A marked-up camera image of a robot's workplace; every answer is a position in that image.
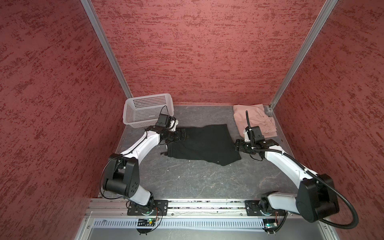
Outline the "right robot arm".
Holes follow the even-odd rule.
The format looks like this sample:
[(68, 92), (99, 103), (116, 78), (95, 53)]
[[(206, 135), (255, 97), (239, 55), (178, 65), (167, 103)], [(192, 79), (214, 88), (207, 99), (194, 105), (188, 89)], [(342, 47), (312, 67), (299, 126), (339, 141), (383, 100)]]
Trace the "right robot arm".
[(263, 215), (282, 210), (313, 223), (340, 211), (336, 193), (313, 177), (318, 176), (316, 172), (294, 161), (274, 140), (266, 140), (259, 127), (246, 127), (244, 135), (244, 140), (236, 140), (235, 149), (273, 163), (298, 189), (296, 194), (269, 192), (262, 195), (258, 208)]

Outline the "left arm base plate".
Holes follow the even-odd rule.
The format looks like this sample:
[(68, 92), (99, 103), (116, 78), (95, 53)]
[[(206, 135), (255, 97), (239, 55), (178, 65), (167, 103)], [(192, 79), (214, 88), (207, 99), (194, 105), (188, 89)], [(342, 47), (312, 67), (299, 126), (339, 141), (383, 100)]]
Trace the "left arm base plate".
[(135, 202), (127, 202), (127, 215), (128, 216), (166, 216), (168, 211), (168, 200), (154, 200), (150, 199), (149, 202), (142, 206)]

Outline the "black shorts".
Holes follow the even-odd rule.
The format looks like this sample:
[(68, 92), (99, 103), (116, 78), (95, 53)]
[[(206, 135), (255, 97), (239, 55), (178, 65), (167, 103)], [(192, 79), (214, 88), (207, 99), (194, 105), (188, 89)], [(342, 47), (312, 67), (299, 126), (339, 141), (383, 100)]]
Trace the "black shorts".
[(180, 140), (167, 144), (166, 156), (227, 166), (242, 159), (226, 124), (178, 128)]

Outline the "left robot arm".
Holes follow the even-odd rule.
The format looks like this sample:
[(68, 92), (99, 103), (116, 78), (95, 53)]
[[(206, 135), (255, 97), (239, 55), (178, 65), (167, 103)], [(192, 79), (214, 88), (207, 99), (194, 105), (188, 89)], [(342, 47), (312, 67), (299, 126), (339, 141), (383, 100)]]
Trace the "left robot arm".
[(147, 154), (162, 141), (166, 144), (186, 138), (184, 130), (177, 129), (178, 120), (160, 114), (153, 126), (145, 129), (141, 138), (120, 154), (111, 154), (101, 176), (101, 194), (111, 192), (129, 200), (142, 215), (150, 215), (156, 209), (151, 192), (140, 185), (139, 166)]

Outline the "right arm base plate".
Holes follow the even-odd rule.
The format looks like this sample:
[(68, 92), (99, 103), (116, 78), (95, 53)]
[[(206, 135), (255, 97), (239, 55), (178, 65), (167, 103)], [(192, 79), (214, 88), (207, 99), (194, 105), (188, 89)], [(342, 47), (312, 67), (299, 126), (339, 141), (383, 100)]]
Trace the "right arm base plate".
[(283, 217), (286, 214), (284, 210), (262, 210), (259, 206), (259, 200), (245, 200), (245, 210), (248, 217), (273, 217), (275, 213)]

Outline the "pink shorts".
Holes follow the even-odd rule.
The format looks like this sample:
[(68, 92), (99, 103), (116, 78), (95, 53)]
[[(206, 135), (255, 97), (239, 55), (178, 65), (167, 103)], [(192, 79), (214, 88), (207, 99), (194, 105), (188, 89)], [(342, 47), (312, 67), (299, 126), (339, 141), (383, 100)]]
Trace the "pink shorts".
[(244, 131), (248, 126), (246, 120), (246, 111), (248, 111), (251, 127), (259, 127), (266, 139), (274, 138), (277, 136), (275, 120), (274, 118), (267, 116), (265, 113), (265, 108), (262, 104), (253, 106), (234, 105), (233, 110), (234, 120), (242, 138), (244, 138)]

